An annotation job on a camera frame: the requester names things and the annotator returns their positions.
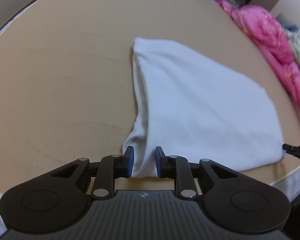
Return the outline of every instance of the round table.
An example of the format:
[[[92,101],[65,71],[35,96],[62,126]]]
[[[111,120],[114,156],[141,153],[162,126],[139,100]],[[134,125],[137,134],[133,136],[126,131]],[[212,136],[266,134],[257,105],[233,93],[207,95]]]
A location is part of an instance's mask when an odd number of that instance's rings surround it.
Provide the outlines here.
[[[258,48],[211,0],[39,0],[0,36],[0,192],[80,157],[120,154],[137,114],[136,37],[180,42],[266,88],[286,143],[300,120]],[[300,165],[245,174],[265,183]],[[117,188],[173,188],[171,180],[119,179]]]

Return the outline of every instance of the beige table surface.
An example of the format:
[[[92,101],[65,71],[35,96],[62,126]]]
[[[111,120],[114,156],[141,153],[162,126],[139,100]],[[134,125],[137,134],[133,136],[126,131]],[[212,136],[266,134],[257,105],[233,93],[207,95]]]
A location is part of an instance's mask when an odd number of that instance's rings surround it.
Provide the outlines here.
[[[178,41],[254,79],[274,101],[286,143],[300,145],[287,93],[212,1],[40,0],[0,36],[0,192],[79,157],[121,152],[137,114],[131,55],[138,36]],[[299,165],[287,156],[245,174],[270,183]],[[173,183],[121,179],[117,187]]]

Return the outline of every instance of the ribbed black plate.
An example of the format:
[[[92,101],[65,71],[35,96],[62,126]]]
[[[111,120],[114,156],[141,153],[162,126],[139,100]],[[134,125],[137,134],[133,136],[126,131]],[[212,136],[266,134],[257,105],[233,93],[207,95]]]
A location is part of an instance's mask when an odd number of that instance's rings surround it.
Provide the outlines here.
[[[279,231],[240,235],[211,222],[194,201],[172,191],[119,190],[114,198],[95,201],[85,216],[62,231],[27,235],[13,230],[1,240],[287,240]]]

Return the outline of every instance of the pink comforter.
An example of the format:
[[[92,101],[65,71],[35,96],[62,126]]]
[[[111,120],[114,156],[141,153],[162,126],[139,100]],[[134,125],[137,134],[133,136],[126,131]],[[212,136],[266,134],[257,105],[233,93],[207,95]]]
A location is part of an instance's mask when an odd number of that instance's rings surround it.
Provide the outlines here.
[[[216,2],[259,47],[300,110],[300,70],[279,22],[260,6],[234,9],[225,1]]]

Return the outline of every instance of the white towel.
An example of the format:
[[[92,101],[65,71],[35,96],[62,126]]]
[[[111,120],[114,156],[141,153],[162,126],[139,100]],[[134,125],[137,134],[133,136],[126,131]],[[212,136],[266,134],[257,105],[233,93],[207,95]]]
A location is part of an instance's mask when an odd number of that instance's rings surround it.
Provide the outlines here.
[[[157,176],[154,149],[236,171],[283,158],[282,131],[265,89],[175,41],[136,38],[138,116],[123,143],[135,151],[133,177]]]

